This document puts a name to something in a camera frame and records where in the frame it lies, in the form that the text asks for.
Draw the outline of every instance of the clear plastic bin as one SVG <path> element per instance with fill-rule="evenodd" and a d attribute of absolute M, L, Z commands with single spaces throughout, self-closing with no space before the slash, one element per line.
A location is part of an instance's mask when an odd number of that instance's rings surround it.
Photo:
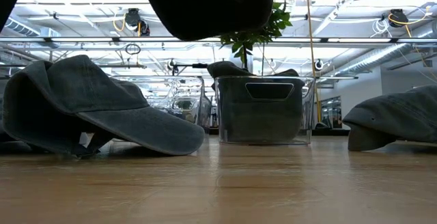
<path fill-rule="evenodd" d="M 310 144 L 314 78 L 225 76 L 215 83 L 222 143 Z"/>
<path fill-rule="evenodd" d="M 151 107 L 208 130 L 211 101 L 203 79 L 191 76 L 113 76 L 139 86 Z"/>

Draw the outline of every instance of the gray baseball cap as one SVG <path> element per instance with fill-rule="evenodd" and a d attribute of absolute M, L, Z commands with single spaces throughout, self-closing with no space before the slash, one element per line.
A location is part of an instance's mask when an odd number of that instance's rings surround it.
<path fill-rule="evenodd" d="M 437 142 L 437 85 L 371 98 L 345 117 L 349 150 L 374 150 L 397 139 Z"/>
<path fill-rule="evenodd" d="M 204 138 L 201 127 L 151 108 L 135 84 L 110 79 L 85 55 L 16 73 L 5 89 L 3 127 L 16 139 L 78 156 L 112 138 L 186 155 Z M 81 132 L 95 133 L 87 148 L 79 145 Z"/>

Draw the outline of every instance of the ceiling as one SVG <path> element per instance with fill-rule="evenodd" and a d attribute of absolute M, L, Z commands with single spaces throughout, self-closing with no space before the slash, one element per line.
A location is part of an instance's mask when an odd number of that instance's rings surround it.
<path fill-rule="evenodd" d="M 286 37 L 308 37 L 309 21 L 306 0 L 285 0 L 287 9 L 291 12 L 292 27 L 283 30 Z M 316 37 L 348 37 L 348 38 L 387 38 L 390 37 L 387 30 L 376 33 L 376 23 L 382 15 L 388 15 L 391 9 L 402 9 L 410 21 L 424 17 L 427 8 L 427 16 L 419 23 L 411 25 L 414 29 L 434 20 L 437 16 L 437 0 L 311 0 L 311 26 Z M 174 6 L 183 6 L 174 1 Z M 50 28 L 62 37 L 126 37 L 135 36 L 135 33 L 127 28 L 117 31 L 113 21 L 118 27 L 122 27 L 122 16 L 128 8 L 139 8 L 141 16 L 150 26 L 151 37 L 171 36 L 163 27 L 159 18 L 154 13 L 148 0 L 18 0 L 11 17 L 16 18 L 22 24 L 41 31 L 42 28 Z M 389 27 L 389 32 L 394 38 L 408 37 L 404 28 Z M 15 31 L 4 28 L 2 37 L 22 37 Z M 165 43 L 141 43 L 142 51 L 134 56 L 134 62 L 147 66 L 143 68 L 113 68 L 113 74 L 167 74 L 167 64 L 170 59 L 177 63 L 212 63 L 214 61 L 231 59 L 230 48 L 220 48 L 219 44 L 201 42 L 165 42 Z M 17 44 L 10 46 L 26 50 L 28 53 L 43 59 L 50 58 L 49 51 L 38 50 L 38 45 Z M 80 47 L 98 47 L 101 51 L 80 51 Z M 93 44 L 84 45 L 76 43 L 62 44 L 59 49 L 53 49 L 51 59 L 62 59 L 73 55 L 87 54 L 99 64 L 121 64 L 122 59 L 129 56 L 114 49 L 123 49 L 123 44 Z M 369 46 L 325 46 L 315 47 L 314 57 L 321 59 L 326 68 L 338 68 L 373 49 Z M 263 57 L 261 46 L 254 48 L 255 73 L 259 74 L 260 63 Z M 311 74 L 311 49 L 309 45 L 271 45 L 265 48 L 264 55 L 269 64 L 264 66 L 264 73 L 281 72 L 290 68 L 295 69 L 302 75 Z M 195 75 L 208 77 L 205 70 L 187 68 L 181 75 Z M 212 84 L 212 79 L 206 78 L 207 85 Z"/>

